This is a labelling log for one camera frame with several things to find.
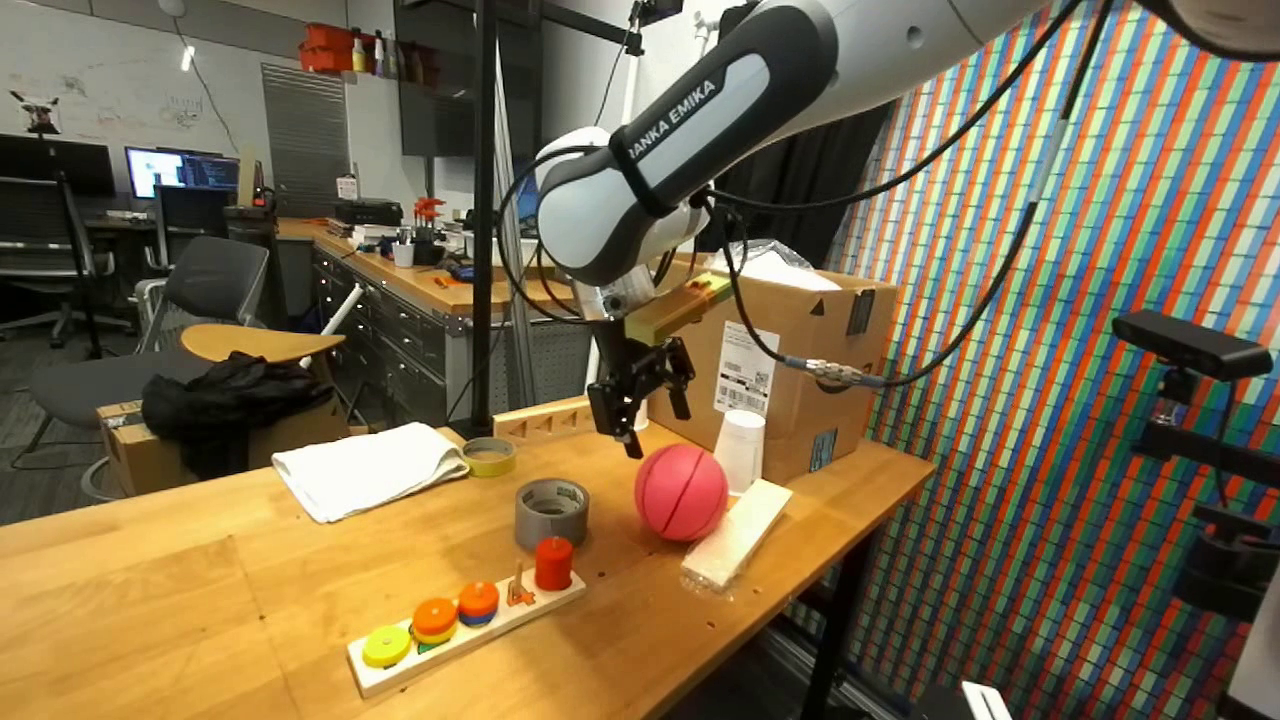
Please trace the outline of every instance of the wooden tabletop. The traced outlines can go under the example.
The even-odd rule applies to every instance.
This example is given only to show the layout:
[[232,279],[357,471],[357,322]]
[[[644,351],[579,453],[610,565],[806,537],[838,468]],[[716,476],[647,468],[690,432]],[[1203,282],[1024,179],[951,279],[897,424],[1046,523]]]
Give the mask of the wooden tabletop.
[[[644,448],[674,444],[647,428]],[[364,698],[345,644],[423,597],[516,573],[523,478],[588,488],[567,608]],[[9,715],[647,715],[893,516],[930,463],[865,444],[795,496],[724,593],[639,533],[636,463],[602,436],[520,448],[459,478],[311,523],[274,471],[0,528],[0,706]]]
[[[439,264],[391,264],[387,254],[374,251],[357,251],[327,220],[308,220],[308,214],[284,214],[274,229],[279,240],[311,240],[325,254],[351,264],[360,274],[395,287],[398,295],[443,313],[443,317],[459,317],[469,318],[476,308],[476,287],[463,279],[453,279],[448,266]],[[567,282],[553,282],[558,299],[572,303],[572,287]],[[549,293],[541,287],[541,279],[523,279],[526,299],[553,308]],[[511,282],[505,274],[505,266],[490,266],[490,313],[505,313],[511,303]]]

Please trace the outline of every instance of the sticker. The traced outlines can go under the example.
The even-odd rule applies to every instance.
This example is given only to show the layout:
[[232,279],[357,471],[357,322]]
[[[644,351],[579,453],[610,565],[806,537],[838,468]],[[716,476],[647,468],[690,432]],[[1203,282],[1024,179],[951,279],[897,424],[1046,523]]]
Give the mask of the sticker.
[[[780,349],[776,331],[757,328],[769,349]],[[745,322],[724,318],[720,366],[716,366],[716,410],[748,407],[769,416],[776,364],[757,349]]]
[[836,458],[836,428],[815,432],[806,444],[806,471],[820,471]]

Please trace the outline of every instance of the striped backdrop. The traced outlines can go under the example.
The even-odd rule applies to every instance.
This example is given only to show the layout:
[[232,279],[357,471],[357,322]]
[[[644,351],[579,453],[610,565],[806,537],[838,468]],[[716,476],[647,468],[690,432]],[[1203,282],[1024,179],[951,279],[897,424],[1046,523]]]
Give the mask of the striped backdrop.
[[[857,209],[836,266],[903,287],[897,366],[943,349],[997,272],[1091,15],[1085,5],[930,170]],[[937,147],[1045,24],[903,95],[879,179]],[[1106,322],[1160,308],[1280,356],[1274,214],[1280,70],[1210,60],[1118,6],[1008,287],[958,356],[877,407],[871,436],[940,476],[877,548],[848,649],[869,678],[903,698],[986,678],[1017,715],[1210,710],[1243,631],[1168,586],[1215,484],[1126,453],[1160,372]],[[1280,457],[1274,386],[1280,372],[1234,386],[1234,444]],[[1223,402],[1227,386],[1201,384],[1185,428],[1215,436]],[[1280,493],[1227,493],[1280,523]]]

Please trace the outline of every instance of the office chair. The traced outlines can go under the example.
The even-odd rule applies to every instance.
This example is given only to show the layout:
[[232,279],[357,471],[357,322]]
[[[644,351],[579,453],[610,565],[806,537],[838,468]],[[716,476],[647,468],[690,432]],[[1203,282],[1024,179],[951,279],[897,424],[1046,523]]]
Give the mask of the office chair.
[[227,203],[234,190],[155,185],[155,254],[166,272],[194,236],[227,236]]
[[[190,318],[257,322],[262,274],[267,249],[194,236],[170,264],[170,274],[153,282],[158,293],[158,313],[147,318],[133,356],[56,364],[29,378],[29,395],[42,407],[42,419],[13,463],[36,453],[52,419],[100,428],[96,407],[139,400],[153,374],[190,378],[212,366],[182,351],[176,331]],[[81,476],[81,493],[91,498],[111,498],[96,488],[104,463],[107,457]]]
[[56,313],[0,322],[0,331],[52,322],[58,349],[83,317],[91,356],[100,356],[91,287],[111,274],[111,251],[96,251],[64,179],[0,177],[0,282],[56,295]]

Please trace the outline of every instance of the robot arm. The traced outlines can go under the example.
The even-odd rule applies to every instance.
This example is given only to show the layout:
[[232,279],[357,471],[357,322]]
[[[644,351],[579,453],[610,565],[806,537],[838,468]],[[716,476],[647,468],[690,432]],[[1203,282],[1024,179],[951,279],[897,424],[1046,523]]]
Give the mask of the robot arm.
[[[622,317],[657,299],[644,264],[699,229],[688,194],[762,145],[903,95],[1038,5],[762,0],[633,125],[553,145],[592,147],[541,170],[537,225],[549,254],[577,279],[599,343],[599,374],[588,386],[596,428],[639,457],[633,432],[639,400],[659,384],[680,390],[690,374],[680,343],[639,343],[622,331]],[[1263,32],[1243,35],[1246,46],[1274,50],[1274,11],[1260,24]]]

